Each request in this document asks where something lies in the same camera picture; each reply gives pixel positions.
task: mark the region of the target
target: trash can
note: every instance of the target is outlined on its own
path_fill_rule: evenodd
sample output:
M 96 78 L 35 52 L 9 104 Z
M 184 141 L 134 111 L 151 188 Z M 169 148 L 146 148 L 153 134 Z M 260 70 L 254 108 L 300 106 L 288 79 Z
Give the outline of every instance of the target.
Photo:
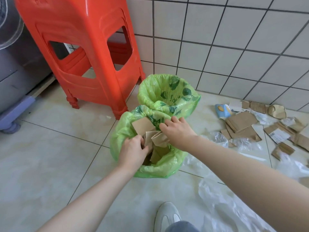
M 154 74 L 140 84 L 137 98 L 141 105 L 152 110 L 186 118 L 195 110 L 201 96 L 178 76 Z
M 165 119 L 171 119 L 167 114 L 151 110 L 145 105 L 139 105 L 132 112 L 123 113 L 110 139 L 110 152 L 114 160 L 118 161 L 124 140 L 137 135 L 132 122 L 143 117 L 148 117 L 157 130 L 160 130 L 159 124 L 163 123 Z M 139 178 L 168 178 L 174 174 L 181 167 L 187 152 L 183 152 L 170 144 L 168 144 L 168 147 L 170 152 L 163 156 L 161 160 L 156 164 L 148 163 L 147 165 L 142 165 L 134 176 Z

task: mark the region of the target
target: beige tile floor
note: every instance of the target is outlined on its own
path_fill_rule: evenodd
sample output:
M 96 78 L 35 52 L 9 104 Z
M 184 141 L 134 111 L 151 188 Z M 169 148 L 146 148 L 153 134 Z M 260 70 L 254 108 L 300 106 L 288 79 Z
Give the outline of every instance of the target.
M 129 110 L 137 105 L 138 85 L 127 100 Z M 235 99 L 200 93 L 201 101 L 187 119 L 199 135 L 224 128 L 214 104 Z M 111 109 L 85 101 L 72 109 L 57 82 L 21 117 L 21 129 L 0 134 L 0 225 L 1 231 L 34 231 L 61 208 L 106 176 L 115 166 L 109 152 L 110 135 L 117 125 Z M 309 122 L 309 114 L 287 111 Z M 254 125 L 263 139 L 262 151 L 247 152 L 251 158 L 275 168 L 269 153 L 275 148 Z M 304 162 L 309 154 L 295 147 L 293 154 Z M 113 203 L 98 231 L 152 231 L 157 208 L 173 202 L 183 220 L 198 229 L 206 208 L 198 195 L 198 184 L 210 174 L 207 167 L 182 166 L 168 179 L 132 179 Z M 220 184 L 222 190 L 228 188 Z

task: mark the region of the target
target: white shoe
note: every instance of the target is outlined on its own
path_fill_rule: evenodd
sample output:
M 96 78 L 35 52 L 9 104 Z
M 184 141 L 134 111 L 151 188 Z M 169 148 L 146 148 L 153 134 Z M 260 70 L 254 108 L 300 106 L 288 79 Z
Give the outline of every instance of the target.
M 154 220 L 154 232 L 165 232 L 173 223 L 181 221 L 179 212 L 174 204 L 165 202 L 161 204 Z

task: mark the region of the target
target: red plastic stool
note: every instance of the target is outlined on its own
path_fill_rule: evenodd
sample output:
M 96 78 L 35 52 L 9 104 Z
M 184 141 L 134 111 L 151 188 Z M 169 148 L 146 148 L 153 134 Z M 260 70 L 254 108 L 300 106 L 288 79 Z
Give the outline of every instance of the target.
M 32 37 L 55 74 L 67 101 L 108 105 L 116 119 L 128 110 L 125 99 L 139 78 L 141 60 L 126 0 L 15 0 Z M 126 43 L 107 42 L 119 28 Z M 58 59 L 51 41 L 79 45 Z M 113 64 L 124 65 L 116 71 Z M 96 78 L 82 75 L 93 67 Z

